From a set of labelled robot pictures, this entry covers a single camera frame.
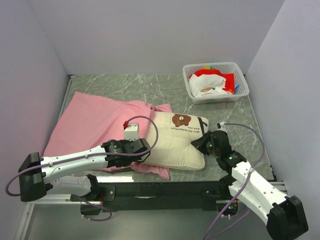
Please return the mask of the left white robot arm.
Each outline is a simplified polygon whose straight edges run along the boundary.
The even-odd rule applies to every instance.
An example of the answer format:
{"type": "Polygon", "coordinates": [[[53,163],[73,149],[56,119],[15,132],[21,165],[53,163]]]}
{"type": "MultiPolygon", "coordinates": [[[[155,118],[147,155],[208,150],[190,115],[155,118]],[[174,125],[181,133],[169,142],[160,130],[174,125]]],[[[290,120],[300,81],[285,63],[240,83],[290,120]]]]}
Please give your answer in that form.
{"type": "Polygon", "coordinates": [[[144,138],[134,141],[112,139],[89,150],[67,155],[40,157],[38,152],[30,153],[18,169],[20,200],[39,200],[60,185],[61,178],[77,172],[139,163],[153,148],[154,145],[149,145],[144,138]]]}

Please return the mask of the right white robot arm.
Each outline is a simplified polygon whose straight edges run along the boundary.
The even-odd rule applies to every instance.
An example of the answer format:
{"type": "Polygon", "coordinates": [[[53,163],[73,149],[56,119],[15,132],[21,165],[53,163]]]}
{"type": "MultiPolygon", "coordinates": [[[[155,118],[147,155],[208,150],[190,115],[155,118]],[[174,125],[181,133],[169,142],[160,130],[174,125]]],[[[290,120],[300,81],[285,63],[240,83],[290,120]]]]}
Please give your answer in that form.
{"type": "Polygon", "coordinates": [[[295,240],[309,230],[302,201],[263,178],[243,155],[232,149],[225,131],[209,131],[191,144],[204,155],[215,154],[219,167],[227,172],[221,178],[221,197],[243,202],[265,223],[273,240],[295,240]]]}

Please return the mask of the cream pillow with bear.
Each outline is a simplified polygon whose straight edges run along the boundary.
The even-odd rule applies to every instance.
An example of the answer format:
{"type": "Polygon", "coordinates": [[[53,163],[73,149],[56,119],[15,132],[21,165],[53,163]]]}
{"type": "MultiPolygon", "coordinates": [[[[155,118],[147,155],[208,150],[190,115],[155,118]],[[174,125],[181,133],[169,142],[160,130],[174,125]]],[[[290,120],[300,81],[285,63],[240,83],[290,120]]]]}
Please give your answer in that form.
{"type": "Polygon", "coordinates": [[[158,141],[146,164],[185,171],[201,171],[205,167],[204,154],[192,141],[208,132],[207,118],[157,111],[153,122],[158,129],[158,141]]]}

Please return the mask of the pink pillowcase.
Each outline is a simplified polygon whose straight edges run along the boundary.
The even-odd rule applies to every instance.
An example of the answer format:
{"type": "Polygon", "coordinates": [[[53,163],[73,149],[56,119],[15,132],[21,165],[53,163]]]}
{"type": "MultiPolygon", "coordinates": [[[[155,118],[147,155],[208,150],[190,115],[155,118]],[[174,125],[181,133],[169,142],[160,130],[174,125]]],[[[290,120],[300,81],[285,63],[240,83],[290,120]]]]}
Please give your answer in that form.
{"type": "Polygon", "coordinates": [[[119,101],[76,92],[58,120],[43,156],[57,157],[100,146],[109,140],[124,139],[123,124],[130,118],[145,138],[156,112],[172,112],[169,103],[154,106],[141,100],[119,101]]]}

